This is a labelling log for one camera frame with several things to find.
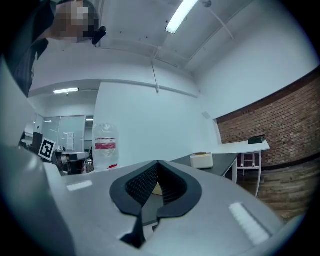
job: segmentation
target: red brick wall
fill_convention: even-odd
[[[262,166],[320,153],[320,68],[284,89],[217,119],[222,143],[265,134]]]

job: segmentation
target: clear plastic bag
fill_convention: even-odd
[[[110,123],[98,123],[92,130],[92,153],[95,172],[118,166],[118,130]]]

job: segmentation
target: white box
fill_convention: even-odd
[[[192,154],[190,156],[191,166],[196,169],[207,169],[214,166],[212,153],[207,154]]]

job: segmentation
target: black camera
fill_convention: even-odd
[[[100,40],[107,34],[107,29],[105,26],[100,27],[97,32],[95,32],[94,37],[92,38],[92,44],[95,46]]]

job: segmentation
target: white countertop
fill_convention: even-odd
[[[249,144],[248,141],[234,142],[234,143],[226,143],[217,145],[213,150],[213,154],[233,154],[233,153],[251,153],[269,150],[270,146],[268,142],[265,140],[262,143],[257,144]]]

